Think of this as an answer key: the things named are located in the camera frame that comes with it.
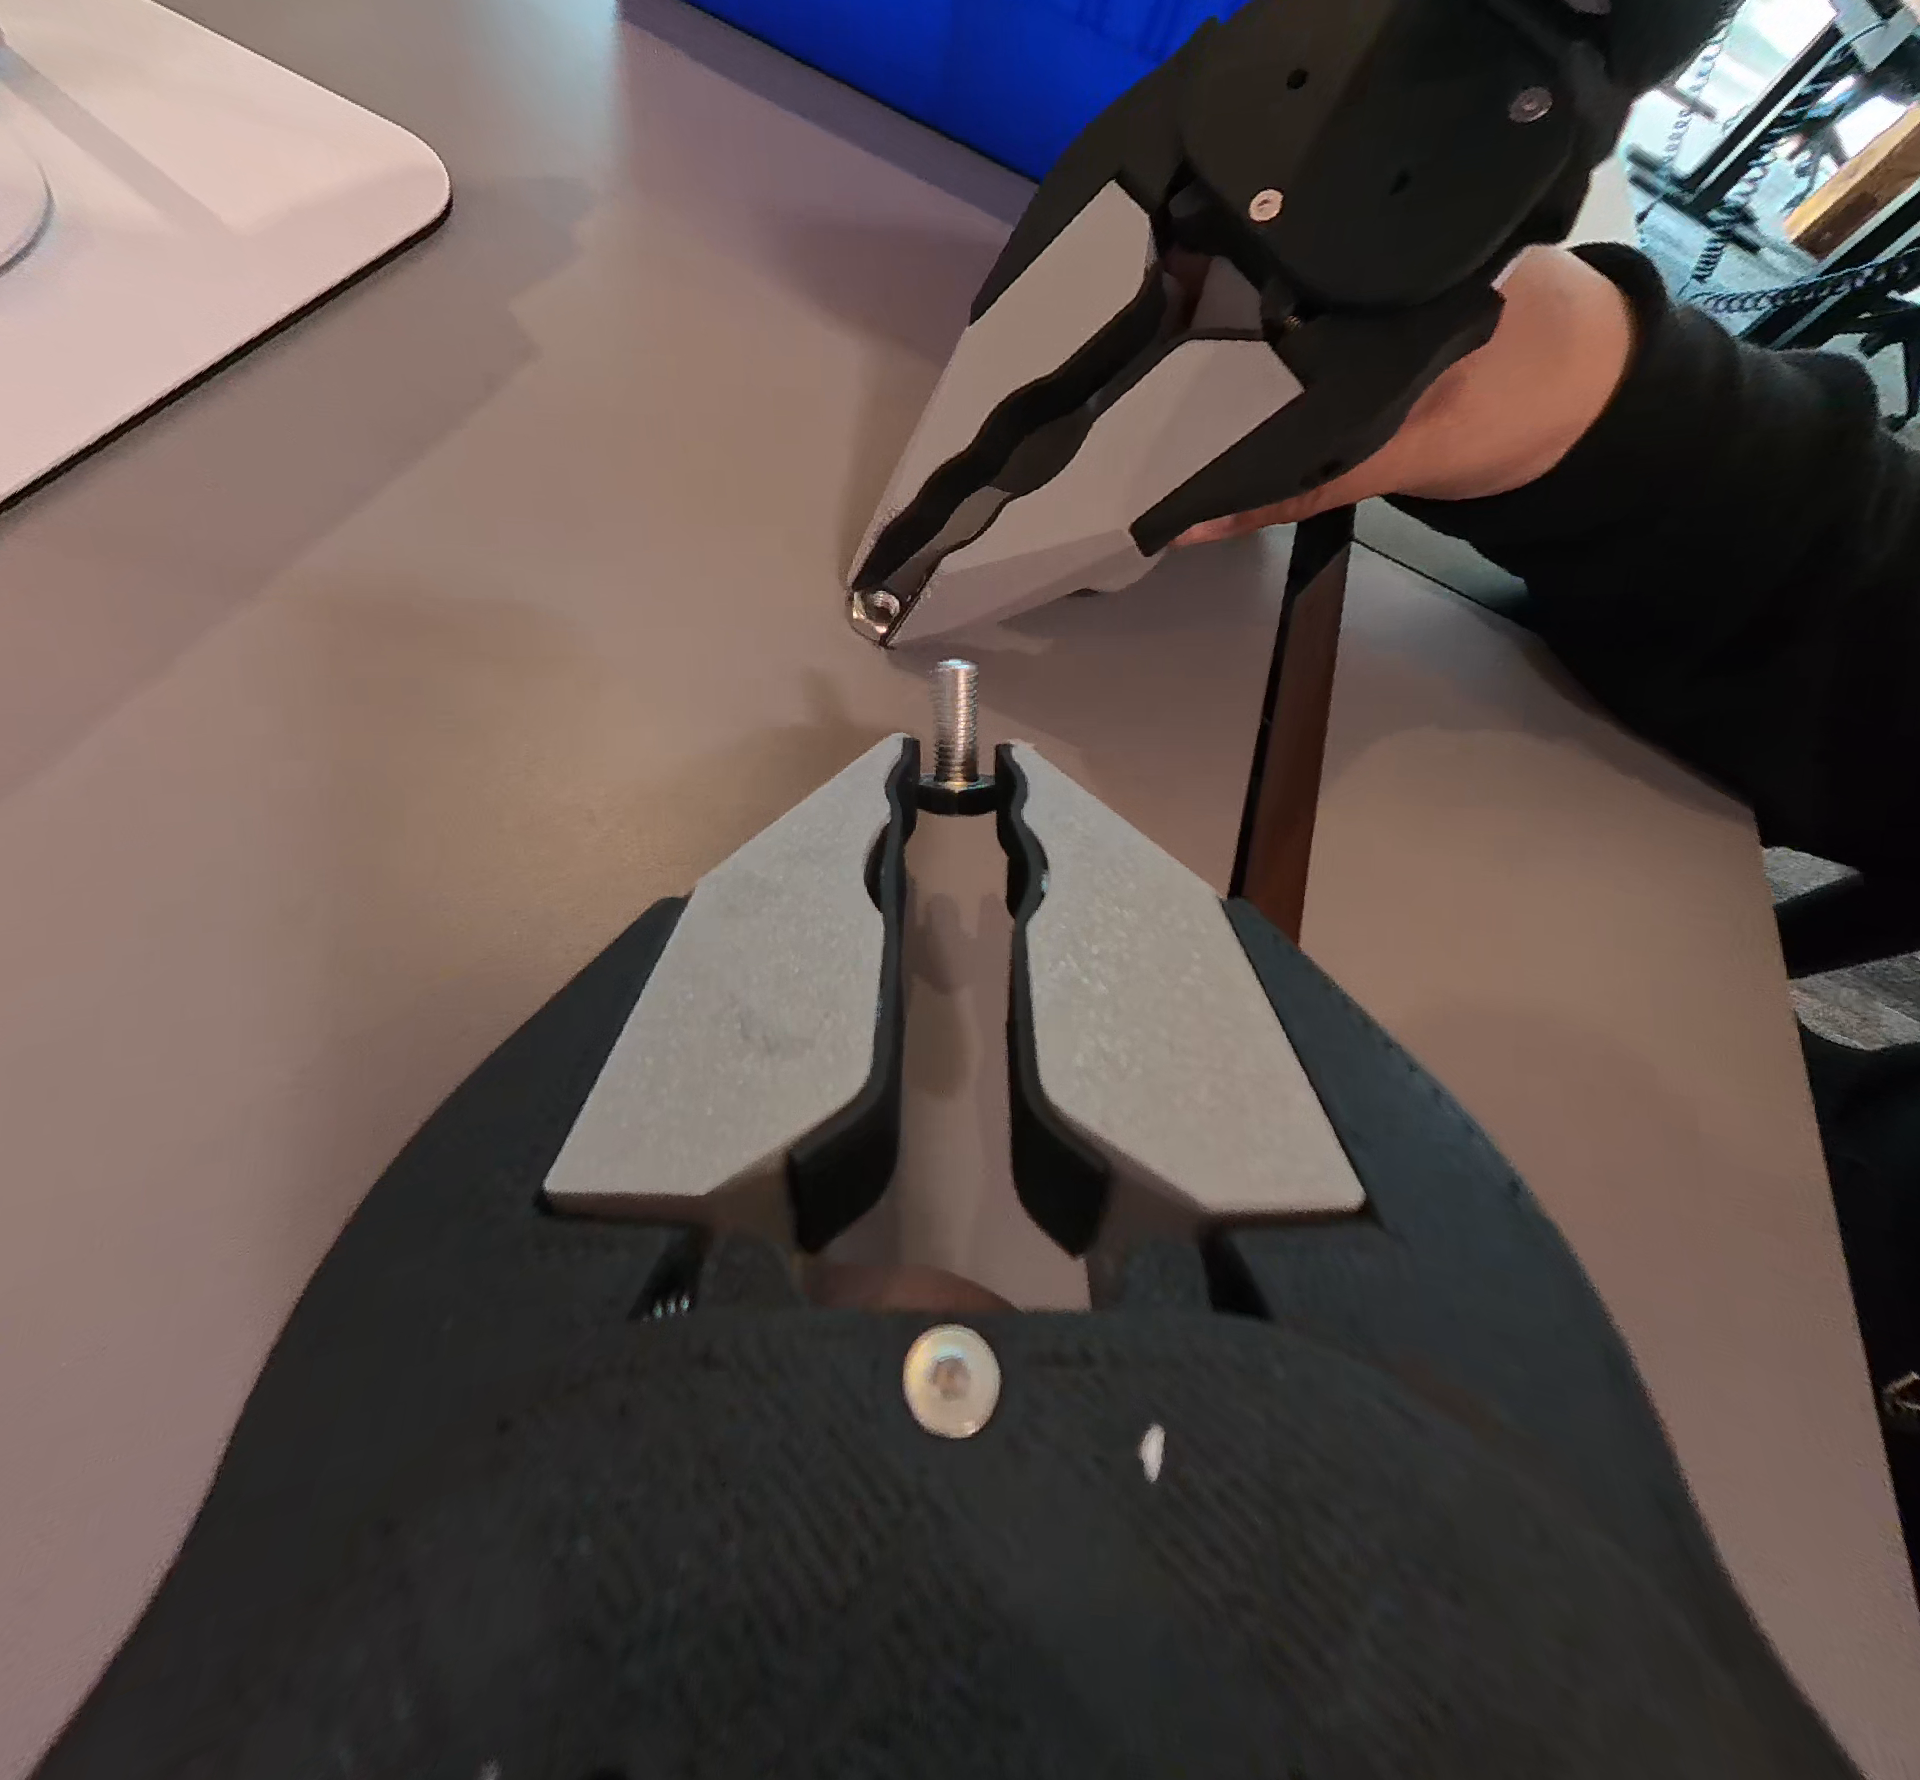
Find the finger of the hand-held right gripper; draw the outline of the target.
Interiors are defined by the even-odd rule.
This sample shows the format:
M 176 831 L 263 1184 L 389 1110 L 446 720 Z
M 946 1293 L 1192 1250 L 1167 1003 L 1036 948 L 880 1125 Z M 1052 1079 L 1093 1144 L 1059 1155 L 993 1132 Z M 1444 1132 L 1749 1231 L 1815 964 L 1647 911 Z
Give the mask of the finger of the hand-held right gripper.
M 1109 182 L 962 330 L 855 545 L 846 590 L 942 556 L 938 532 L 980 475 L 1098 396 L 1127 390 L 1160 351 L 1167 273 L 1147 206 Z
M 1296 375 L 1260 334 L 1260 299 L 1200 299 L 1195 320 L 1115 396 L 1042 424 L 1002 474 L 980 475 L 938 532 L 877 581 L 877 642 L 971 634 L 1080 590 L 1127 590 L 1157 552 L 1133 522 L 1241 444 Z

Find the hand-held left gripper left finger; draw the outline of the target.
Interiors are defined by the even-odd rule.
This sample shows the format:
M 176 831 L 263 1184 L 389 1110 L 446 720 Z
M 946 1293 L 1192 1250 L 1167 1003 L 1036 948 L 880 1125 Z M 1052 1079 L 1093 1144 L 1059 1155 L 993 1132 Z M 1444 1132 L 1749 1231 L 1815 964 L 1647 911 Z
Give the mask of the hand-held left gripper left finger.
M 905 845 L 922 746 L 880 737 L 682 904 L 543 1196 L 819 1254 L 891 1183 Z

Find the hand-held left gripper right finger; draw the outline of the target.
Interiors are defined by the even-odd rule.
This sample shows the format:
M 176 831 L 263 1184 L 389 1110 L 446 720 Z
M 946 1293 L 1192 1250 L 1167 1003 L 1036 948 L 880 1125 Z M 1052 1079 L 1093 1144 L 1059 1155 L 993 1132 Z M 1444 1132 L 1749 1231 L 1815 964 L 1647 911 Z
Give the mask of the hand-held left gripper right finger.
M 1010 1169 L 1070 1254 L 1365 1205 L 1226 901 L 1036 746 L 993 755 Z

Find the silver hex bolt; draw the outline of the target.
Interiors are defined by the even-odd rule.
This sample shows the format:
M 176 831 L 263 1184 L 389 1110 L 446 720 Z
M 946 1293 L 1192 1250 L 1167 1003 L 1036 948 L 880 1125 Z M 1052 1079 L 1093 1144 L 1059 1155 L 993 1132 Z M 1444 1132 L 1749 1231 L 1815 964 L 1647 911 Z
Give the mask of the silver hex bolt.
M 917 777 L 917 806 L 930 815 L 990 815 L 1000 802 L 993 775 L 980 755 L 980 663 L 938 659 L 930 671 L 930 769 Z

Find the person's right forearm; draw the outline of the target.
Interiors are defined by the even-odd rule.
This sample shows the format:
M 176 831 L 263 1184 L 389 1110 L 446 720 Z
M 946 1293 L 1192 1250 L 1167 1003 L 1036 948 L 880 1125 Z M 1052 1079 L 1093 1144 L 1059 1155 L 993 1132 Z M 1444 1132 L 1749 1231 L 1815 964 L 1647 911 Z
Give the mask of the person's right forearm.
M 1854 357 L 1749 347 L 1628 246 L 1574 256 L 1636 317 L 1599 424 L 1521 487 L 1390 506 L 1509 569 L 1574 682 L 1737 793 L 1768 846 L 1913 880 L 1915 449 Z

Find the person's right hand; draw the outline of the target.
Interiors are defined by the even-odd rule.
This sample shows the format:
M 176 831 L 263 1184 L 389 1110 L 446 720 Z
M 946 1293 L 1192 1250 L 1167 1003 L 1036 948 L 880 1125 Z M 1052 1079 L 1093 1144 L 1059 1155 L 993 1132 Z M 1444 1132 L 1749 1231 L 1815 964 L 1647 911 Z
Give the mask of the person's right hand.
M 1622 286 L 1632 247 L 1527 247 L 1500 278 L 1495 334 L 1448 365 L 1404 428 L 1355 474 L 1291 502 L 1202 522 L 1178 539 L 1224 545 L 1358 502 L 1478 502 L 1554 474 L 1618 396 L 1640 344 Z

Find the black office chair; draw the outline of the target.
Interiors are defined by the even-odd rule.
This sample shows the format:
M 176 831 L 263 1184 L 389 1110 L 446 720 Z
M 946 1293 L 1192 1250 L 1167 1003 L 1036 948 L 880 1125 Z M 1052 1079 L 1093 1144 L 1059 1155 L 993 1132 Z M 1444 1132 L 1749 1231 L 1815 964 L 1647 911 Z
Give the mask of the black office chair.
M 1759 859 L 1800 1031 L 1852 1050 L 1915 1047 L 1915 869 L 1863 874 L 1787 846 Z

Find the person's right leg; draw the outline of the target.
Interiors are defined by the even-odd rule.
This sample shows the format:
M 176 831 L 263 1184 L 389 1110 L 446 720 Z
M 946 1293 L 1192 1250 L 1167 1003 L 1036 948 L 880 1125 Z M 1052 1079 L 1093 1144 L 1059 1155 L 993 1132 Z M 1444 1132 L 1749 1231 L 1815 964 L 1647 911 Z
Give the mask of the person's right leg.
M 1893 1496 L 1920 1566 L 1920 1050 L 1800 1031 Z

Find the white document stand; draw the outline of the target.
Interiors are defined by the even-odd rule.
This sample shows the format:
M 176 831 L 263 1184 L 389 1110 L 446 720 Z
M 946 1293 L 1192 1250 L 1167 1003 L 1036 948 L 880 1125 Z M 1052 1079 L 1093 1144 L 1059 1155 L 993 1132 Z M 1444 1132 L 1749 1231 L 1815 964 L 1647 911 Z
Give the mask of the white document stand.
M 451 180 L 411 131 L 157 0 L 0 3 L 15 506 L 428 238 Z

